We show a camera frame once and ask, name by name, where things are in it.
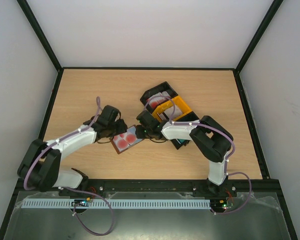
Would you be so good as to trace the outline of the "red white credit card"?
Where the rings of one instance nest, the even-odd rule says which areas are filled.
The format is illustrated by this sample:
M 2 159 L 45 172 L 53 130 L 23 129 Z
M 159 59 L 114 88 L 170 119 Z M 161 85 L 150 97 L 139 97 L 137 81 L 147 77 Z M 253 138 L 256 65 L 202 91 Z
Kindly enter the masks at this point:
M 141 138 L 137 138 L 137 135 L 136 135 L 136 126 L 131 126 L 127 129 L 126 132 L 124 133 L 121 133 L 121 134 L 124 134 L 125 135 L 125 139 L 127 140 L 127 142 L 129 143 L 129 146 L 132 146 L 132 145 L 135 145 L 135 144 L 138 144 L 139 142 L 142 141 Z
M 118 153 L 125 151 L 129 147 L 129 143 L 124 134 L 116 135 L 113 138 L 113 145 Z

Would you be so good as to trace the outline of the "brown leather card holder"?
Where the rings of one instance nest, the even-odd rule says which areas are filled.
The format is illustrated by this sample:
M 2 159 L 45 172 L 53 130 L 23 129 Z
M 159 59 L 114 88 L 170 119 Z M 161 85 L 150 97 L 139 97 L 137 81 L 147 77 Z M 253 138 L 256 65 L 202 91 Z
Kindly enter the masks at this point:
M 115 135 L 112 138 L 110 142 L 118 155 L 144 140 L 143 138 L 137 137 L 136 131 L 137 126 L 132 125 L 127 128 L 126 132 Z

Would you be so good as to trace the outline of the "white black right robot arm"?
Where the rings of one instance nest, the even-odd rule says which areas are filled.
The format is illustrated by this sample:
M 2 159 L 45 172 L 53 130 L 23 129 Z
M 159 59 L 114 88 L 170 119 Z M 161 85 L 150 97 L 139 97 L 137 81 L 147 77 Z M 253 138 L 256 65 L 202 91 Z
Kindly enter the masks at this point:
M 226 189 L 229 157 L 235 151 L 233 136 L 211 116 L 193 121 L 157 120 L 150 112 L 142 111 L 136 119 L 136 136 L 141 139 L 186 140 L 195 143 L 209 160 L 208 191 L 219 196 Z

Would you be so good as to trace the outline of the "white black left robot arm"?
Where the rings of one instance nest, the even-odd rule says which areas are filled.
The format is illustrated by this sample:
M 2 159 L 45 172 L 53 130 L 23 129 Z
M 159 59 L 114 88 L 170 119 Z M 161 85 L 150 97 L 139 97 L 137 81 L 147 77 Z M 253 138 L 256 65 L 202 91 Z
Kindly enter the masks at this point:
M 127 129 L 121 112 L 106 105 L 90 120 L 62 137 L 34 140 L 17 170 L 23 179 L 23 188 L 41 192 L 51 188 L 78 188 L 86 175 L 75 168 L 61 168 L 61 161 L 87 145 L 123 134 Z

